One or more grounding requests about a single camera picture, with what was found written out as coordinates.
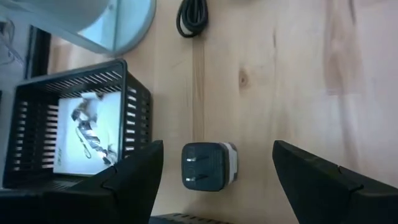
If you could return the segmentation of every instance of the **black plastic basket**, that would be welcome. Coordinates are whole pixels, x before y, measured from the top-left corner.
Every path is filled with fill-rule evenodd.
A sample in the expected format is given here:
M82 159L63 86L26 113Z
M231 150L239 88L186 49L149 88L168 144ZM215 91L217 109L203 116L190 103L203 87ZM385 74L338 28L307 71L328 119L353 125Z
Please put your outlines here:
M151 142L150 91L124 60L46 75L16 87L3 187L67 189L85 179L53 173L58 100L84 92L121 92L119 160Z

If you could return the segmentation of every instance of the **wooden surface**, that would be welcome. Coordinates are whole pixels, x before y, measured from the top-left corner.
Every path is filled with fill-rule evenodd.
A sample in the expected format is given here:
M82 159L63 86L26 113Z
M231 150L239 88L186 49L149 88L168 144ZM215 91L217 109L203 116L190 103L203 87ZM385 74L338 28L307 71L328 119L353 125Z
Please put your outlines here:
M187 212L233 223L297 223L272 144L283 139L398 187L398 2L209 0L200 39L175 29L179 0L124 55L153 93L153 137L165 162L154 214ZM54 39L50 72L109 60ZM230 141L239 178L218 193L184 188L180 153Z

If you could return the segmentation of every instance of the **lamp base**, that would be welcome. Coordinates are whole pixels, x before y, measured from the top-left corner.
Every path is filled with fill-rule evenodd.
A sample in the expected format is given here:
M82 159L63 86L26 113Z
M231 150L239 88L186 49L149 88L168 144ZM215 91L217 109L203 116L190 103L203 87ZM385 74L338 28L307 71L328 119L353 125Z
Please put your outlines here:
M156 0L120 0L113 55L134 48L149 30L155 16Z

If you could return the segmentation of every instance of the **black cord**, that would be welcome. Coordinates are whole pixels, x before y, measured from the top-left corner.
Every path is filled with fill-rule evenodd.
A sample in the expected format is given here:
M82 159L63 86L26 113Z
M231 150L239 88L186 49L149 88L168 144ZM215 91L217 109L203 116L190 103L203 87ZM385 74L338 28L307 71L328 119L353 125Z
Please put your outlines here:
M181 22L191 32L186 34L181 28ZM206 0L183 0L177 13L177 30L185 38L195 37L202 33L208 23Z

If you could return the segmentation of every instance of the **black plastic part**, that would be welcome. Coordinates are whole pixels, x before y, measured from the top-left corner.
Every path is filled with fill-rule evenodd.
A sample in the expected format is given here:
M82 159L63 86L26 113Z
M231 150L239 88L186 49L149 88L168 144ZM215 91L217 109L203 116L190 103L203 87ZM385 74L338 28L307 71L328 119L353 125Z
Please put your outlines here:
M163 142L155 141L66 190L0 192L0 222L147 224L163 156Z
M182 224L231 224L212 220L209 218L201 218L193 215L186 215L181 213L172 213L167 215L158 215L151 217L149 224L171 224L171 223L182 223Z
M187 159L196 157L195 162ZM182 182L190 190L219 191L222 190L229 177L228 152L218 143L190 143L182 149ZM186 181L186 178L197 178Z
M46 75L49 66L51 34L31 26L28 41L24 78L30 79Z
M283 141L272 158L301 224L398 223L398 189Z
M80 97L85 91L121 91L119 160L151 142L150 92L127 71L124 60L25 80L16 86L3 178L5 188L60 190L85 179L54 174L52 170L58 100Z

